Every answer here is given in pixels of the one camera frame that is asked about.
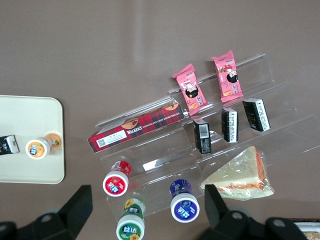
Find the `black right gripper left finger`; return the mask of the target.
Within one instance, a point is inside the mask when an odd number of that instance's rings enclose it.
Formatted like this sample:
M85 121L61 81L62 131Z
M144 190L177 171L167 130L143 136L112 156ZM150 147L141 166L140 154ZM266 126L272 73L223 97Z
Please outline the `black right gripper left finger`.
M93 211L92 188L82 185L58 212L48 212L21 229L21 240L75 240Z

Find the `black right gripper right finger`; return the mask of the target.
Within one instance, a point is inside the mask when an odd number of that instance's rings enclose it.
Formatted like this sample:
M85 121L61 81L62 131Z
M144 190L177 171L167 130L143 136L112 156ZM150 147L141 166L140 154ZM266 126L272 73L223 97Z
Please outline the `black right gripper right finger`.
M250 232L250 218L241 211L229 210L215 185L206 185L204 208L210 227L200 240L259 240L261 235Z

